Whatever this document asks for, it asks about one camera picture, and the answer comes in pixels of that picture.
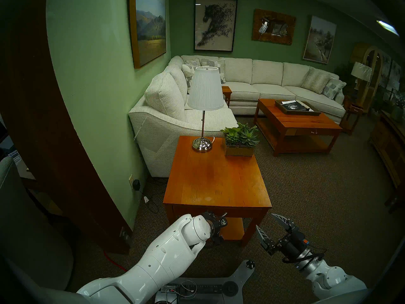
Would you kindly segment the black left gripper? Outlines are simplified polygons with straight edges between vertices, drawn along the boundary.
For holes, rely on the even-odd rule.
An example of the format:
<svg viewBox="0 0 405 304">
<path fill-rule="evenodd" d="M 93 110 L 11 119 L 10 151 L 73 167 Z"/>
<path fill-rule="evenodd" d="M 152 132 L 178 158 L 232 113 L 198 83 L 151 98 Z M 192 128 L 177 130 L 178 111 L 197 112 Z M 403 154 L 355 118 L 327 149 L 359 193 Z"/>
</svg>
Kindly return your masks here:
<svg viewBox="0 0 405 304">
<path fill-rule="evenodd" d="M 214 247 L 224 242 L 223 236 L 220 234 L 220 230 L 228 225 L 225 212 L 221 216 L 215 215 L 212 211 L 206 211 L 203 213 L 203 217 L 208 222 L 210 228 L 210 238 L 206 241 L 205 247 Z"/>
</svg>

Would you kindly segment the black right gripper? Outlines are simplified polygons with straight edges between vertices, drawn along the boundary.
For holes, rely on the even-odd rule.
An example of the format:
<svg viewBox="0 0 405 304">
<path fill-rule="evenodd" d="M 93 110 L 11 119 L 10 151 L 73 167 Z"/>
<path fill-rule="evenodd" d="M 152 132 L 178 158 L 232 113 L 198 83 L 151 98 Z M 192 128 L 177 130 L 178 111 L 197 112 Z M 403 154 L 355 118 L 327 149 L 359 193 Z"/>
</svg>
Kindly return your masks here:
<svg viewBox="0 0 405 304">
<path fill-rule="evenodd" d="M 281 252 L 285 259 L 284 263 L 297 263 L 311 254 L 305 235 L 299 231 L 294 221 L 279 214 L 271 214 L 276 222 L 287 232 L 283 238 L 274 242 L 269 236 L 256 225 L 256 233 L 261 246 L 272 256 L 276 252 Z"/>
</svg>

